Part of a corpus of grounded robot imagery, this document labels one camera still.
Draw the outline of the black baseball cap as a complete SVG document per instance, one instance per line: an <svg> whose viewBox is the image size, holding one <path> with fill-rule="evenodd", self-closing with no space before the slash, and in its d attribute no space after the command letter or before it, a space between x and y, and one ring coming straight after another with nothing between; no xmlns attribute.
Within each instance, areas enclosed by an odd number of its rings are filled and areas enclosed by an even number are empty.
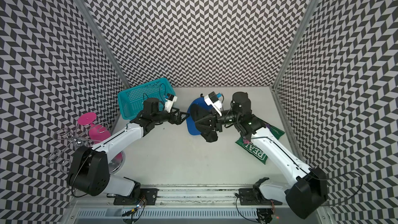
<svg viewBox="0 0 398 224"><path fill-rule="evenodd" d="M194 125L207 143L213 143L218 140L216 132L216 113L215 110L206 110L198 104L192 104L190 108L190 114L194 121Z"/></svg>

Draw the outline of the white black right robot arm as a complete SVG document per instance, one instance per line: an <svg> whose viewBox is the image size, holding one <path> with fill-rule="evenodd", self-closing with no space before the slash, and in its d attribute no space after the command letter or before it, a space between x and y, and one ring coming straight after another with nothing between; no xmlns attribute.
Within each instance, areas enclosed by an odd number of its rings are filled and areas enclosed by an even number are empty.
<svg viewBox="0 0 398 224"><path fill-rule="evenodd" d="M235 92L230 109L226 111L214 92L204 96L204 102L212 106L211 111L192 106L191 114L206 142L217 141L217 133L222 131L223 125L232 125L242 139L264 152L285 177L285 183L265 179L256 186L265 200L287 204L301 219L306 219L326 202L326 173L321 168L311 168L274 136L270 125L253 114L248 93Z"/></svg>

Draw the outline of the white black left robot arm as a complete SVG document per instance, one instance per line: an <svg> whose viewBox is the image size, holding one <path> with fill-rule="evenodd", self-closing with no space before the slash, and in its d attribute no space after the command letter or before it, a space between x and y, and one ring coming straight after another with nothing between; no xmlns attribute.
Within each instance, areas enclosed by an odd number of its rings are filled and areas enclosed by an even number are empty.
<svg viewBox="0 0 398 224"><path fill-rule="evenodd" d="M146 136L155 126L164 122L180 125L189 117L188 113L173 107L172 102L160 111L159 103L160 100L154 97L144 100L143 110L124 129L92 147L78 148L68 172L67 184L71 190L77 189L90 196L110 194L138 199L140 183L112 175L108 165L116 155Z"/></svg>

